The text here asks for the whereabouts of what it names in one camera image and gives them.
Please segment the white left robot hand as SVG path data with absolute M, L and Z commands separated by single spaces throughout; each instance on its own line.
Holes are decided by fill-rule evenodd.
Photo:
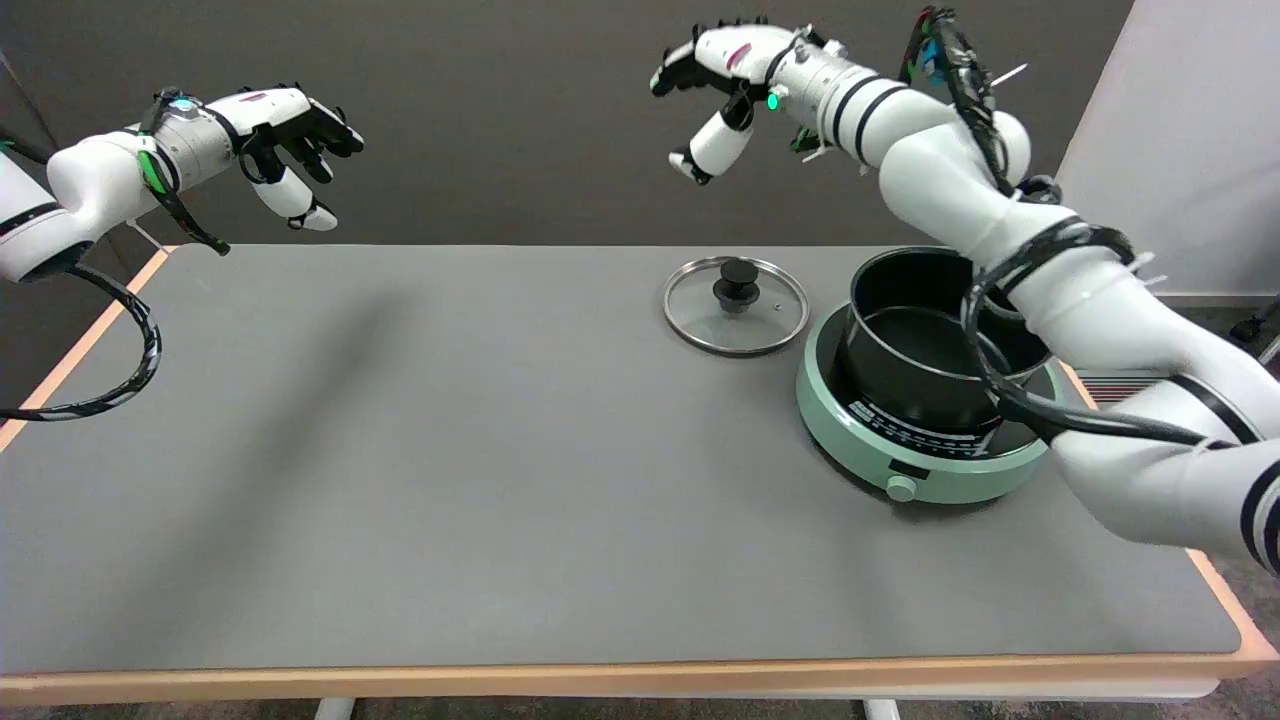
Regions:
M 343 111 L 319 102 L 296 85 L 246 90 L 216 105 L 236 129 L 239 168 L 259 200 L 294 231 L 335 229 L 335 213 L 320 201 L 307 179 L 280 159 L 279 151 L 287 152 L 311 181 L 333 182 L 328 158 L 351 158 L 365 150 L 364 136 Z

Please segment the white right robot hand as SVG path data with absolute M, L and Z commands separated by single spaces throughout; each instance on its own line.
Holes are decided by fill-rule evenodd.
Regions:
M 714 88 L 724 104 L 687 143 L 669 152 L 669 164 L 704 186 L 723 176 L 744 154 L 754 133 L 755 105 L 771 95 L 771 77 L 783 54 L 801 38 L 764 20 L 694 26 L 691 38 L 664 50 L 649 83 L 654 97 L 673 91 Z

